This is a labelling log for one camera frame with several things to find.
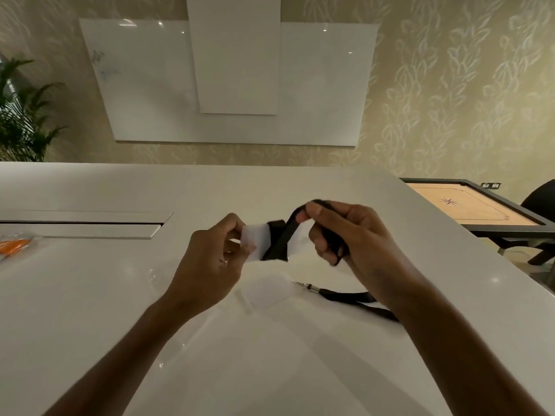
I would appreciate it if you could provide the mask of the person's left hand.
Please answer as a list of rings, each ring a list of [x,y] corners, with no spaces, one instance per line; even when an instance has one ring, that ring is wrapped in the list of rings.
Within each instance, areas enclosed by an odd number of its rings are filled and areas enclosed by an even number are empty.
[[[198,315],[223,300],[237,284],[254,246],[241,239],[224,239],[216,224],[195,231],[163,302],[184,319]]]

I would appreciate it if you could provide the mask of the person's right hand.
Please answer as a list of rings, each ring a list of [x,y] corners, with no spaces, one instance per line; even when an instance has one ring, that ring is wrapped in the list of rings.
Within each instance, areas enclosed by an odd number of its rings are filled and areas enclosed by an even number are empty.
[[[309,238],[321,258],[330,265],[338,263],[338,255],[323,236],[323,230],[328,229],[348,246],[349,253],[342,260],[356,278],[390,308],[423,284],[423,275],[401,251],[374,209],[337,201],[327,203],[333,209],[313,201],[305,205],[314,221]]]

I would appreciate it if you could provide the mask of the white card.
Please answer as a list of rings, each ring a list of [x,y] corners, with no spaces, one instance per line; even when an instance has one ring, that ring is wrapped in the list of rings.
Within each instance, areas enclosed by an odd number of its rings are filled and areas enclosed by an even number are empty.
[[[271,246],[271,232],[268,223],[245,225],[241,231],[241,246],[254,246],[246,258],[246,263],[260,261]]]

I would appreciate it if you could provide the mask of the person's right forearm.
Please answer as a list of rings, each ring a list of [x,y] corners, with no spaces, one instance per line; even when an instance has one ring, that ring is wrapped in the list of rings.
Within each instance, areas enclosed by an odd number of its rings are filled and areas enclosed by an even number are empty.
[[[550,416],[420,273],[375,296],[405,327],[453,416]]]

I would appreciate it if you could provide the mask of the person's left forearm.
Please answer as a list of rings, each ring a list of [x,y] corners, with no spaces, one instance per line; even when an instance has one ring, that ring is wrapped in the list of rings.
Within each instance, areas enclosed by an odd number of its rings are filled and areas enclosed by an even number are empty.
[[[166,343],[230,289],[168,289],[43,416],[122,416]]]

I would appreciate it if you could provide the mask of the clear plastic badge sleeve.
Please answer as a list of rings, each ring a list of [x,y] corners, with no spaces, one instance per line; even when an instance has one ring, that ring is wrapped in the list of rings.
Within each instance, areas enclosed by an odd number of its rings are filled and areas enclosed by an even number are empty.
[[[270,273],[240,283],[229,308],[237,313],[260,312],[301,294],[301,286],[286,273]]]

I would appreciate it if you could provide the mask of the wide white glass board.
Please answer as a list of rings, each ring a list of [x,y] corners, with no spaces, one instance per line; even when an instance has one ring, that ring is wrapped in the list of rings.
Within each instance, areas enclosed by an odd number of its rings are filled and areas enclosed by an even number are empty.
[[[79,24],[116,141],[358,144],[377,24],[282,22],[276,115],[200,111],[187,21]]]

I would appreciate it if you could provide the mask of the wooden carrom board table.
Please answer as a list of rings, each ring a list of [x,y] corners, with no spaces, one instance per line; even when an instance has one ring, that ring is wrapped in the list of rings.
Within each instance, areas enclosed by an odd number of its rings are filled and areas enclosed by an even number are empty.
[[[471,181],[401,180],[476,237],[555,239],[555,222]]]

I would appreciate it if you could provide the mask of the orange item in clear packet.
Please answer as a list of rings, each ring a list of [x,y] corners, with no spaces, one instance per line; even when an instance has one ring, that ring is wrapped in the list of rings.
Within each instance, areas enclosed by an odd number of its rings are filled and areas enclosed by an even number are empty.
[[[43,244],[43,237],[33,232],[0,233],[0,266],[25,251],[36,250]]]

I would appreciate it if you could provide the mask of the green potted plant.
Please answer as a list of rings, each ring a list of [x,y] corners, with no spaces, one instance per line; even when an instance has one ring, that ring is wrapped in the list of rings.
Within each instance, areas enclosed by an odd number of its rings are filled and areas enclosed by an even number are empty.
[[[45,113],[52,104],[49,92],[61,83],[16,87],[20,68],[33,62],[0,59],[0,161],[44,162],[48,147],[66,129],[49,125]]]

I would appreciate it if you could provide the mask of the black office chair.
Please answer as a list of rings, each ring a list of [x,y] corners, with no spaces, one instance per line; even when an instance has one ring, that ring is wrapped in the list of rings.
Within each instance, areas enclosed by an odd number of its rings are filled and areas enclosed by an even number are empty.
[[[548,181],[536,188],[521,203],[527,209],[552,223],[555,223],[555,180]],[[498,247],[498,253],[503,256],[505,251],[513,247],[531,247],[540,252],[532,257],[528,264],[544,265],[554,259],[552,269],[555,270],[555,239],[521,239],[521,238],[491,238]]]

